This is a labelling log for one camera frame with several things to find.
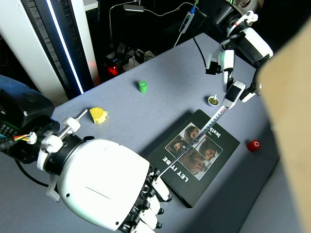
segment yellow object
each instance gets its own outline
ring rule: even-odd
[[[108,117],[108,111],[104,111],[104,109],[99,107],[91,108],[89,112],[91,113],[95,124],[103,123],[106,120],[106,117]]]

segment led light strip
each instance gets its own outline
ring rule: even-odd
[[[214,116],[211,117],[211,119],[203,126],[203,128],[199,131],[199,133],[196,135],[196,137],[184,148],[184,150],[172,161],[172,163],[164,170],[161,172],[159,175],[162,176],[170,167],[175,164],[178,159],[181,158],[187,151],[189,151],[192,146],[196,143],[199,142],[200,138],[207,133],[207,131],[214,125],[216,124],[216,121],[225,113],[225,111],[228,109],[226,106],[221,106],[220,109],[214,114]]]
[[[57,30],[58,36],[59,36],[59,38],[60,38],[60,41],[62,42],[64,51],[65,51],[65,54],[66,54],[67,59],[68,59],[68,61],[69,61],[70,67],[71,67],[72,72],[73,72],[73,75],[74,75],[74,77],[75,77],[75,79],[76,79],[76,82],[77,82],[77,84],[78,84],[78,87],[79,87],[79,89],[80,89],[81,94],[83,94],[84,91],[83,91],[83,89],[82,89],[82,87],[81,87],[81,83],[80,83],[80,81],[79,81],[77,72],[76,72],[76,70],[75,70],[75,68],[74,68],[74,65],[73,65],[73,63],[72,63],[72,60],[71,60],[69,51],[68,51],[68,49],[67,49],[67,46],[66,46],[66,43],[65,43],[65,40],[64,40],[62,31],[60,30],[60,27],[59,27],[59,24],[58,24],[58,21],[57,21],[57,18],[56,18],[56,15],[55,15],[53,6],[52,6],[52,4],[51,4],[51,0],[46,0],[46,2],[47,2],[47,4],[48,4],[48,7],[49,7],[49,10],[50,10],[50,13],[51,13],[51,16],[52,16],[54,25],[55,25],[55,27],[56,27],[56,30]]]

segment green bottle cap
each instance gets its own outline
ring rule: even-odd
[[[147,92],[147,90],[148,90],[148,83],[146,81],[140,81],[138,89],[139,89],[139,91],[141,93]]]

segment gray table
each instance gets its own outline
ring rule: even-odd
[[[197,41],[206,56],[218,46],[205,34],[197,36]],[[236,79],[249,85],[254,72],[253,67],[236,58]],[[148,82],[148,93],[137,91],[141,80]],[[224,97],[222,77],[205,74],[200,53],[189,40],[57,107],[53,117],[62,121],[84,108],[102,107],[109,111],[110,119],[95,125],[90,116],[85,116],[77,134],[109,139],[146,156],[197,109],[212,116],[216,109],[207,106],[206,97],[215,93],[219,99]],[[244,222],[278,160],[274,138],[258,97],[247,104],[238,102],[218,123],[241,144],[195,208],[187,209],[175,195],[170,203],[163,204],[165,214],[159,216],[163,228],[157,232],[234,233]],[[249,153],[245,141],[253,139],[261,139],[263,146]],[[8,156],[1,155],[0,164],[1,232],[108,232],[83,221],[62,202],[46,197],[45,188],[23,176]],[[25,167],[36,178],[48,181],[48,175],[37,170],[35,164]]]

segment photo grid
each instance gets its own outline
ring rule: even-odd
[[[195,138],[200,129],[193,123],[185,127],[165,149],[174,157],[178,156]],[[223,149],[212,139],[204,135],[199,142],[192,146],[178,161],[198,180],[205,175],[210,166],[222,153]]]

